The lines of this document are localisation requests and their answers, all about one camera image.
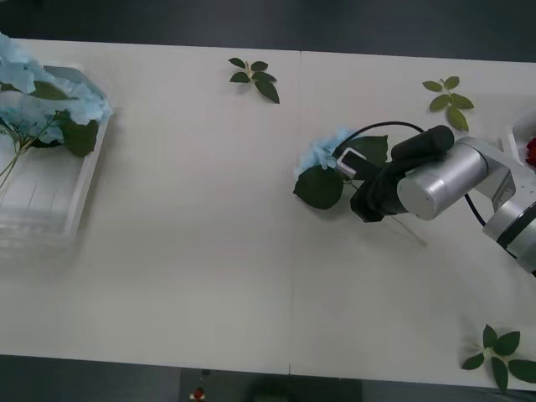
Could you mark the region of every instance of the white table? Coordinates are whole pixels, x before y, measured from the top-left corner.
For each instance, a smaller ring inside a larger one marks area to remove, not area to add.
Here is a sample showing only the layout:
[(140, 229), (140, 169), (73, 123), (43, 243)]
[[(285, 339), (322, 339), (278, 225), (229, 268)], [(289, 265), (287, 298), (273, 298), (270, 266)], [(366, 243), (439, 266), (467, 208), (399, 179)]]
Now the white table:
[[(0, 353), (494, 386), (460, 369), (489, 323), (521, 330), (536, 358), (536, 280), (463, 202), (433, 222), (400, 216), (415, 237), (292, 195), (313, 138), (444, 122), (423, 80), (459, 75), (472, 135), (504, 134), (536, 107), (536, 65), (20, 42), (82, 66), (116, 116), (72, 258), (0, 268)], [(266, 61), (281, 105), (230, 84), (230, 57)], [(414, 135), (384, 133), (390, 145)]]

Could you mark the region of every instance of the dark floor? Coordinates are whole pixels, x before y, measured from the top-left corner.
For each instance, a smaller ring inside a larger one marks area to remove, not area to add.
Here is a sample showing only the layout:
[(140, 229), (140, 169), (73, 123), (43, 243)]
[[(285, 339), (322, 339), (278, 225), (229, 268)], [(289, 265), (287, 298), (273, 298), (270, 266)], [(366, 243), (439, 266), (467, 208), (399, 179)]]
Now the dark floor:
[(536, 393), (0, 357), (2, 402), (536, 402)]
[(31, 39), (536, 62), (534, 0), (4, 0)]
[[(0, 0), (16, 38), (536, 62), (536, 0)], [(0, 356), (0, 402), (536, 401), (535, 393)]]

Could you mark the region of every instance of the light blue flower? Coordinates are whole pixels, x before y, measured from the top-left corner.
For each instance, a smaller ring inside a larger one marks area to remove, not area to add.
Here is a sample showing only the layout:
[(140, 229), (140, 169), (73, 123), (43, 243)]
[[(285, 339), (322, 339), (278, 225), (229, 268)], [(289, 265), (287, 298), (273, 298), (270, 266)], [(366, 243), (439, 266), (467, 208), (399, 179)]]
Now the light blue flower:
[(13, 41), (0, 33), (0, 82), (11, 84), (25, 94), (35, 91), (32, 59)]
[(300, 158), (300, 166), (294, 170), (296, 180), (307, 169), (314, 166), (322, 166), (322, 169), (335, 168), (337, 160), (332, 156), (335, 148), (348, 138), (353, 130), (346, 127), (339, 128), (335, 137), (321, 138), (309, 144), (309, 150)]
[(55, 123), (49, 124), (53, 117), (53, 115), (44, 115), (28, 107), (0, 108), (0, 118), (22, 140), (39, 138), (45, 143), (54, 140), (63, 143), (62, 131)]
[(67, 110), (71, 120), (82, 125), (91, 120), (101, 122), (111, 115), (108, 101), (86, 83), (54, 77), (36, 59), (25, 54), (10, 38), (0, 33), (0, 82), (30, 94), (35, 90), (35, 80), (53, 84), (71, 99), (51, 101), (29, 97), (22, 103), (31, 109), (46, 115)]

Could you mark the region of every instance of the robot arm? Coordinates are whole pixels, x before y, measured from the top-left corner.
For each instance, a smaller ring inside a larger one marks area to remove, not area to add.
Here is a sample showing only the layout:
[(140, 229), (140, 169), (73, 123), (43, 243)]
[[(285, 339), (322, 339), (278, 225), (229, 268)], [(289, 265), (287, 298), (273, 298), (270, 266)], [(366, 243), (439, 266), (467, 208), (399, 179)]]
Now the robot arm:
[(351, 206), (365, 222), (405, 212), (431, 220), (475, 188), (495, 211), (484, 233), (526, 271), (536, 270), (536, 174), (488, 142), (454, 142), (448, 127), (437, 126), (393, 147), (383, 169), (352, 148), (336, 156), (339, 172), (364, 179)]

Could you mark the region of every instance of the plastic tray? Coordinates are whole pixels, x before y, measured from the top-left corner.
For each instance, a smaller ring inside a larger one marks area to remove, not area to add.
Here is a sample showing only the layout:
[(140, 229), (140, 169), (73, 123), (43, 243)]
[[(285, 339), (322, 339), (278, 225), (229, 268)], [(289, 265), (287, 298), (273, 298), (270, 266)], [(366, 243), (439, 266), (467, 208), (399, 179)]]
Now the plastic tray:
[[(78, 69), (45, 69), (57, 77), (84, 81), (104, 96)], [(31, 148), (19, 159), (0, 189), (0, 249), (13, 247), (14, 241), (23, 246), (27, 241), (62, 243), (75, 237), (107, 124), (108, 120), (100, 124), (95, 150), (84, 159), (64, 147)], [(0, 169), (13, 155), (12, 140), (0, 136)]]

